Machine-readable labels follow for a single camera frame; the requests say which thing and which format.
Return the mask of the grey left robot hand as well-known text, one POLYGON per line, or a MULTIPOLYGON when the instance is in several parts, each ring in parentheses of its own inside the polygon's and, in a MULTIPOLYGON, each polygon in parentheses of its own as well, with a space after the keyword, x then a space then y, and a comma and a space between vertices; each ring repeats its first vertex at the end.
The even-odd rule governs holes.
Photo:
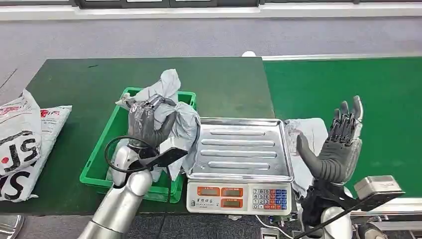
POLYGON ((166 115, 159 129, 154 127, 154 113, 161 105, 173 109, 176 106, 173 100, 154 94, 147 100, 127 100, 126 105, 129 107, 128 136, 132 137, 128 141, 128 146, 136 149, 157 148, 168 138, 176 119, 176 112, 166 115))

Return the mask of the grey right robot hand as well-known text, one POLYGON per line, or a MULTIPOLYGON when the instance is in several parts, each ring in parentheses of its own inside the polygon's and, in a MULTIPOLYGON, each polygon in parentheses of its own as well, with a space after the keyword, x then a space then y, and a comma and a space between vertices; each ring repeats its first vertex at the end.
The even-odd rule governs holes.
POLYGON ((363 105, 358 95, 353 97, 352 109, 342 101, 334 116, 321 152, 316 156, 303 133, 297 136, 297 153, 316 180, 344 184, 352 176, 361 151, 363 105))

